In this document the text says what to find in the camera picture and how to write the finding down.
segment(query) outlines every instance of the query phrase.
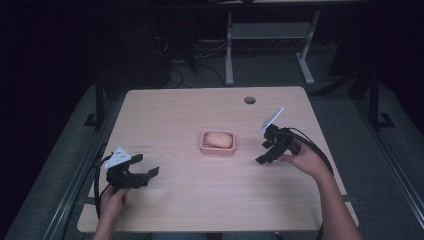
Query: bread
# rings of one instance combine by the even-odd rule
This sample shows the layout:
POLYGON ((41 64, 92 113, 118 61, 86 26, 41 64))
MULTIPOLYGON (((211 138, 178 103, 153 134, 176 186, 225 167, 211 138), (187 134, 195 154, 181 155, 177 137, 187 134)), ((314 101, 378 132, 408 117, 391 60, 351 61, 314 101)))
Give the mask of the bread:
POLYGON ((233 144, 233 137, 228 133, 210 132, 206 135, 206 143, 219 148, 230 148, 233 144))

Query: gray floor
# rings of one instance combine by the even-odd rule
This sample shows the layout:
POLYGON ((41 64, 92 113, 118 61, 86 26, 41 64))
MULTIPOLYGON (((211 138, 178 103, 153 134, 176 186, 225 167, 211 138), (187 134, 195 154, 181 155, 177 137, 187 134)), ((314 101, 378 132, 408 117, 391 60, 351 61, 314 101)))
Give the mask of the gray floor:
MULTIPOLYGON (((239 55, 233 60, 233 87, 302 86, 307 92, 313 92, 337 79, 327 76, 337 48, 335 44, 314 44, 311 47, 307 60, 316 81, 313 86, 304 83, 297 65, 294 53, 298 47, 299 44, 286 43, 279 48, 255 49, 249 57, 239 55)), ((197 62, 213 67, 222 78, 225 77, 222 55, 197 62)), ((175 70, 184 77, 181 88, 222 87, 218 74, 208 67, 199 65, 196 74, 184 64, 176 65, 175 70)), ((169 87, 176 86, 181 76, 171 71, 175 83, 169 87)), ((387 150, 382 151, 381 144, 383 139, 386 143, 383 145, 388 146, 399 161, 417 195, 424 197, 424 136, 403 112, 396 96, 384 87, 381 89, 380 111, 388 113, 396 127, 375 131, 363 111, 367 98, 351 100, 348 96, 350 85, 324 97, 310 97, 310 101, 352 199, 360 230, 365 239, 424 239, 424 230, 399 187, 390 154, 387 150)), ((94 127, 83 126, 87 116, 95 112, 94 88, 87 89, 7 239, 92 237, 76 228, 82 204, 93 182, 93 171, 81 166, 83 161, 92 161, 102 144, 107 143, 123 99, 124 96, 116 101, 106 99, 106 122, 95 131, 94 127), (71 185, 77 178, 85 181, 81 185, 71 185), (79 196, 72 198, 70 193, 79 193, 79 196)), ((315 234, 284 232, 282 236, 286 240, 314 239, 315 234)), ((116 239, 144 239, 146 236, 121 233, 116 239)))

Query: light wood tabletop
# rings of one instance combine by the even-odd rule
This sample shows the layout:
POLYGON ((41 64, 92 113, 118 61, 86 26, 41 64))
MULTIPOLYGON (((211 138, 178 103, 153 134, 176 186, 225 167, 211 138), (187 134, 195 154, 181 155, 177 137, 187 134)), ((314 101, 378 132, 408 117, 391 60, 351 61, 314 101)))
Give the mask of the light wood tabletop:
MULTIPOLYGON (((149 186, 133 189, 118 231, 223 232, 317 230, 318 189, 308 175, 288 163, 258 164, 266 153, 259 128, 280 107, 274 122, 304 132, 327 155, 342 194, 346 190, 304 89, 300 87, 134 90, 128 92, 105 156, 122 146, 143 154, 132 173, 160 167, 149 186), (246 104, 254 97, 254 104, 246 104), (232 156, 204 155, 204 130, 235 133, 232 156)), ((102 168, 100 189, 106 187, 102 168)), ((349 202, 346 203, 357 222, 349 202)), ((85 204, 82 232, 97 225, 94 205, 85 204)))

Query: person's hand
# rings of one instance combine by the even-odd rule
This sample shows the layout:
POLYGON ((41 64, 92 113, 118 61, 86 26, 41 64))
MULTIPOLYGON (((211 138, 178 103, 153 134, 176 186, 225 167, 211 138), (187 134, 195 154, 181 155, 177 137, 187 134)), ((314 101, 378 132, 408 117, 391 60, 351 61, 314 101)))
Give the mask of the person's hand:
POLYGON ((330 174, 325 163, 308 145, 294 139, 295 144, 301 148, 297 155, 283 154, 279 158, 281 162, 289 162, 300 171, 310 175, 315 180, 322 174, 330 174))
POLYGON ((111 185, 100 196, 100 219, 94 239, 109 239, 119 224, 119 214, 130 189, 115 189, 111 185))

